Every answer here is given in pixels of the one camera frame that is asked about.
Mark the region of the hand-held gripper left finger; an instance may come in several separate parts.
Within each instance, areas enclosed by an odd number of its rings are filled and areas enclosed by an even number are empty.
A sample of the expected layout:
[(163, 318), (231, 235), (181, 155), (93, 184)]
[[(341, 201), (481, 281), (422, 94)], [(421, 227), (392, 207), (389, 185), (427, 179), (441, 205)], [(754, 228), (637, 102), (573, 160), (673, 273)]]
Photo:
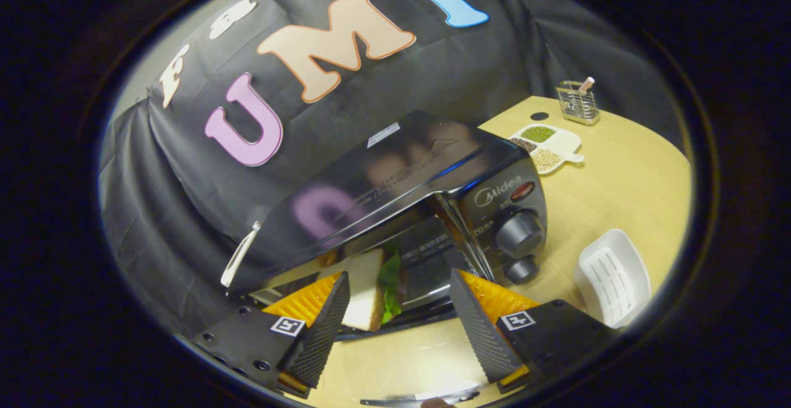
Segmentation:
[(192, 348), (256, 385), (306, 399), (349, 302), (347, 272), (334, 273), (269, 307), (238, 307), (196, 334)]

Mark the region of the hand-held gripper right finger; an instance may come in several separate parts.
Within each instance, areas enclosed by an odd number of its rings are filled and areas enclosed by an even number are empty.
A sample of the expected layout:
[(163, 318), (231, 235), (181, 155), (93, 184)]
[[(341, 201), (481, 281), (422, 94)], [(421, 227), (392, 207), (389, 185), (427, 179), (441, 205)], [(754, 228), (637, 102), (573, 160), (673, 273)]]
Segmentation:
[(502, 393), (562, 377), (619, 335), (562, 299), (538, 304), (463, 270), (452, 269), (449, 292), (478, 363)]

